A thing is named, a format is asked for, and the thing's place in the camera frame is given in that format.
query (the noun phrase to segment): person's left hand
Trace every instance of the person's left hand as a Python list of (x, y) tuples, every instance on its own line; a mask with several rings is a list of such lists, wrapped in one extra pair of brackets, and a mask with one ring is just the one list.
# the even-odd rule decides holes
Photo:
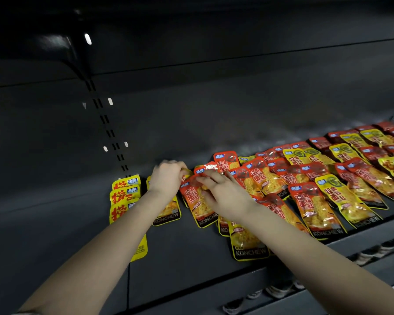
[(148, 192), (166, 198), (167, 203), (171, 201), (178, 192), (181, 177), (185, 174), (182, 169), (188, 169), (187, 165), (175, 160), (164, 160), (155, 166)]

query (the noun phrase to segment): hand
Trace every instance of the hand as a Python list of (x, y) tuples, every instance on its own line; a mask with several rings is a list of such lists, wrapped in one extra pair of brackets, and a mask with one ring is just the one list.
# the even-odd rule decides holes
[(149, 192), (166, 198), (166, 202), (172, 200), (178, 192), (181, 184), (181, 177), (185, 173), (182, 169), (187, 169), (182, 161), (164, 160), (160, 165), (153, 168), (150, 180)]
[(203, 197), (212, 210), (229, 221), (241, 222), (242, 218), (254, 206), (258, 206), (252, 197), (239, 185), (229, 171), (221, 175), (214, 170), (206, 170), (208, 177), (197, 177), (211, 194), (203, 191)]

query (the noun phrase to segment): person's right hand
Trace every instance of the person's right hand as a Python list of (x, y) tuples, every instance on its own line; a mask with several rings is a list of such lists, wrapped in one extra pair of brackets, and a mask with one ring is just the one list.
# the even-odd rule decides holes
[(211, 194), (203, 191), (204, 200), (213, 211), (229, 221), (241, 222), (242, 217), (258, 205), (230, 172), (221, 175), (214, 170), (205, 170), (204, 173), (207, 177), (196, 178), (211, 191)]

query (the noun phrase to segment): white oval hole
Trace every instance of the white oval hole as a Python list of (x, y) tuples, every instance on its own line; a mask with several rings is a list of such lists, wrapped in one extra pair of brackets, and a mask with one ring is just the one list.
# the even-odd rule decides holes
[(91, 40), (91, 37), (89, 36), (88, 33), (85, 33), (85, 40), (86, 40), (86, 43), (88, 43), (89, 45), (92, 45), (92, 40)]

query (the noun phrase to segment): forearm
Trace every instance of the forearm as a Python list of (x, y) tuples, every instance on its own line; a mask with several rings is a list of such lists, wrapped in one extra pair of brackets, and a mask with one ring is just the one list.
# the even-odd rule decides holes
[(167, 204), (146, 193), (45, 281), (21, 307), (43, 315), (98, 314), (144, 234)]
[(242, 224), (265, 243), (331, 314), (394, 314), (394, 290), (263, 206)]

